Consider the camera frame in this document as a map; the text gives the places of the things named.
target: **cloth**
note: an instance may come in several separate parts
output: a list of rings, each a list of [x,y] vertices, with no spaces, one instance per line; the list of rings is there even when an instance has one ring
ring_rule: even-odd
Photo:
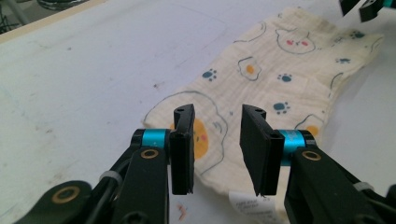
[[[148,128],[171,127],[173,110],[194,104],[195,174],[221,194],[253,192],[239,146],[242,104],[267,112],[273,129],[321,130],[346,81],[378,53],[382,35],[342,30],[300,8],[287,8],[237,38],[191,84],[155,105]],[[289,169],[282,168],[276,209]]]

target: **black cable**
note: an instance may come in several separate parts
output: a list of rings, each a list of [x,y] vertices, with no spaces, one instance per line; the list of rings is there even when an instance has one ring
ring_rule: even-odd
[[[108,184],[107,184],[105,192],[103,193],[98,204],[93,208],[91,214],[89,215],[87,221],[85,222],[86,224],[96,223],[96,221],[98,220],[100,215],[103,214],[103,211],[105,210],[105,208],[107,206],[109,206],[110,202],[113,201],[113,199],[115,197],[116,188],[117,188],[117,181],[113,178],[110,178],[108,180]]]
[[[124,173],[124,170],[128,167],[130,161],[131,160],[124,161],[114,170],[114,172],[117,172],[118,174]],[[102,181],[107,181],[107,184],[105,186],[105,192],[102,194],[98,204],[93,208],[92,212],[90,213],[87,221],[85,222],[86,224],[96,223],[98,218],[101,216],[101,214],[104,213],[105,209],[110,206],[110,203],[114,200],[116,196],[116,189],[118,188],[117,181],[111,177],[104,177],[102,178],[101,182]]]

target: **cartoon print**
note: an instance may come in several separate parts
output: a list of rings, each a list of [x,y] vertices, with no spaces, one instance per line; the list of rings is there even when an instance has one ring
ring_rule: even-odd
[[[290,82],[291,77],[292,77],[292,75],[290,75],[290,74],[283,74],[283,75],[278,75],[277,79],[282,80],[284,82]]]
[[[267,29],[267,25],[265,22],[256,24],[249,32],[246,32],[242,36],[240,36],[238,40],[235,40],[234,43],[237,42],[250,42],[253,41],[265,33]]]
[[[306,54],[316,49],[315,43],[309,38],[309,32],[301,29],[276,30],[277,44],[287,53]]]
[[[224,159],[224,138],[228,133],[228,123],[219,114],[219,109],[215,101],[209,96],[199,91],[182,91],[170,95],[156,104],[145,116],[143,123],[146,127],[151,127],[155,123],[158,127],[172,127],[173,110],[181,105],[195,104],[194,121],[194,158],[195,163],[199,163],[201,158],[205,158],[205,169],[200,175],[213,169]],[[153,109],[163,113],[163,119],[157,120],[155,115],[151,116]]]
[[[308,130],[311,132],[313,136],[317,136],[319,133],[319,127],[324,124],[324,120],[321,119],[320,117],[310,114],[306,116],[305,119],[303,119],[301,122],[299,122],[294,129],[300,129],[300,130]]]
[[[370,53],[373,52],[375,49],[377,49],[377,48],[381,45],[381,43],[382,43],[383,40],[384,40],[384,37],[379,37],[379,38],[372,44]]]
[[[253,57],[242,59],[238,62],[239,72],[249,81],[256,81],[262,71]]]
[[[354,31],[352,32],[352,34],[349,35],[352,39],[360,39],[360,38],[364,38],[365,34],[361,33],[359,31]]]
[[[194,158],[196,160],[201,159],[209,149],[209,138],[207,137],[207,131],[203,122],[200,119],[195,118],[194,120]],[[172,123],[170,129],[175,129],[175,124]]]
[[[216,73],[218,71],[214,70],[213,68],[209,69],[209,71],[205,72],[202,74],[202,77],[209,80],[209,81],[213,81],[214,79],[216,79]]]
[[[332,83],[330,83],[330,93],[329,93],[329,98],[332,96],[332,87],[334,86],[334,83],[337,82],[338,78],[341,77],[344,73],[338,73],[335,75],[335,77],[332,78]]]
[[[348,58],[341,58],[341,59],[335,59],[336,63],[350,63],[350,59]]]
[[[274,110],[276,111],[276,113],[278,115],[286,114],[289,109],[290,109],[290,106],[289,106],[288,102],[274,104]]]

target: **black plastic part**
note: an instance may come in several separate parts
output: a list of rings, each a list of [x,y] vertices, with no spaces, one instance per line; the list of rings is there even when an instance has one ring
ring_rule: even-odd
[[[340,0],[341,10],[345,16],[354,6],[359,3],[360,0]]]
[[[240,147],[256,195],[276,195],[285,137],[265,121],[265,111],[242,106]]]
[[[169,134],[172,192],[192,193],[194,185],[193,105],[183,105],[174,111],[176,129]]]
[[[312,148],[318,147],[317,141],[315,140],[315,137],[314,135],[312,135],[311,132],[309,132],[308,130],[299,130],[299,132],[303,135],[306,147],[312,147]]]
[[[392,185],[387,194],[387,203],[396,210],[396,185]]]
[[[384,0],[367,0],[361,8],[361,21],[370,21],[378,15],[378,11],[384,6]]]
[[[146,223],[169,222],[166,163],[165,152],[158,147],[142,147],[134,153],[111,223],[120,224],[134,213],[147,214]]]
[[[318,148],[302,147],[294,153],[285,207],[291,224],[384,223],[338,165]]]
[[[84,181],[69,181],[49,189],[32,210],[16,224],[83,223],[91,186]]]

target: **cartoon face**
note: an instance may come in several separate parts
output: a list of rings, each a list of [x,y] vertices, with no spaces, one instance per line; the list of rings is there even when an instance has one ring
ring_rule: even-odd
[[[182,91],[170,95],[154,106],[146,115],[143,124],[147,128],[171,127],[173,109],[194,104],[194,157],[195,172],[203,175],[224,159],[224,138],[228,123],[219,114],[215,101],[199,91]]]
[[[306,54],[313,51],[315,43],[309,38],[309,32],[299,29],[276,30],[277,44],[287,53]]]
[[[205,125],[200,119],[195,118],[194,120],[194,158],[196,160],[201,159],[209,149],[209,138]],[[171,129],[175,129],[175,124],[172,123]]]

